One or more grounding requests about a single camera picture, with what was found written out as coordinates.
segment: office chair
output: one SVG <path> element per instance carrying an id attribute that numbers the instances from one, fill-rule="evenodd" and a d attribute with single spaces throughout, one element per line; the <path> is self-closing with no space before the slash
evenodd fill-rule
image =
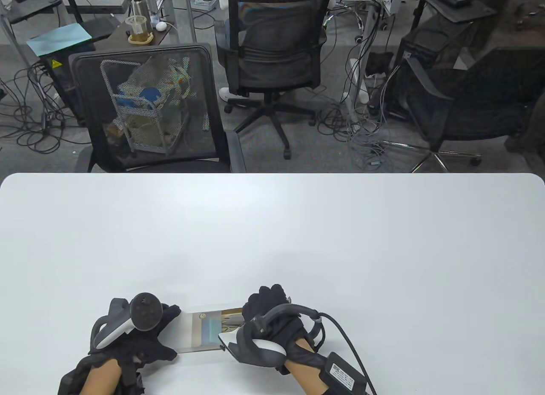
<path id="1" fill-rule="evenodd" d="M 245 172 L 238 135 L 221 124 L 210 46 L 79 53 L 70 67 L 92 143 L 77 172 Z"/>
<path id="2" fill-rule="evenodd" d="M 235 132 L 259 117 L 269 117 L 284 144 L 284 158 L 292 156 L 277 112 L 308 115 L 315 112 L 279 103 L 281 92 L 320 84 L 320 50 L 326 41 L 322 22 L 329 0 L 229 0 L 229 21 L 216 21 L 218 60 L 225 68 L 229 91 L 248 96 L 263 93 L 264 101 L 229 99 L 233 105 L 257 107 Z"/>
<path id="3" fill-rule="evenodd" d="M 482 155 L 441 150 L 443 141 L 519 135 L 526 127 L 545 87 L 545 49 L 497 48 L 469 70 L 424 70 L 418 59 L 410 57 L 398 73 L 399 103 L 430 146 L 383 144 L 426 152 L 411 173 L 430 158 L 449 172 L 444 156 L 469 157 L 477 166 Z"/>

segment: thermos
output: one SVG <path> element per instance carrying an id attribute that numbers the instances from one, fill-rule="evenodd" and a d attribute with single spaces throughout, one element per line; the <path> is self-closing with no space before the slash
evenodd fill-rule
<path id="1" fill-rule="evenodd" d="M 146 18 L 146 29 L 148 33 L 152 33 L 152 19 L 149 15 L 148 4 L 146 0 L 130 0 L 130 5 L 135 16 L 140 15 Z"/>

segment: adapter label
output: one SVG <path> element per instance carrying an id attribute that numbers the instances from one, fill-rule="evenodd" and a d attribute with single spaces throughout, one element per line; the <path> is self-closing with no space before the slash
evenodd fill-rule
<path id="1" fill-rule="evenodd" d="M 335 377 L 337 381 L 347 387 L 349 391 L 352 391 L 352 389 L 354 388 L 354 379 L 352 378 L 352 376 L 348 375 L 341 368 L 339 368 L 337 364 L 331 365 L 331 370 L 329 371 L 329 373 L 331 374 L 331 376 Z"/>

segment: computer tower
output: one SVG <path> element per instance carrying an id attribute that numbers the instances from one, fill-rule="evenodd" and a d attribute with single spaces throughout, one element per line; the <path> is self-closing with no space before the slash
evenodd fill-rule
<path id="1" fill-rule="evenodd" d="M 452 23 L 441 15 L 432 16 L 401 39 L 394 67 L 404 58 L 416 56 L 425 69 L 431 68 L 447 46 L 456 46 L 463 41 L 470 25 Z"/>

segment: blue paper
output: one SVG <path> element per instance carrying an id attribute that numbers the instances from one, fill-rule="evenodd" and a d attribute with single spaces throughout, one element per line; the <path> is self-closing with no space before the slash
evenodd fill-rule
<path id="1" fill-rule="evenodd" d="M 36 56 L 43 56 L 91 40 L 79 23 L 71 23 L 27 41 Z"/>

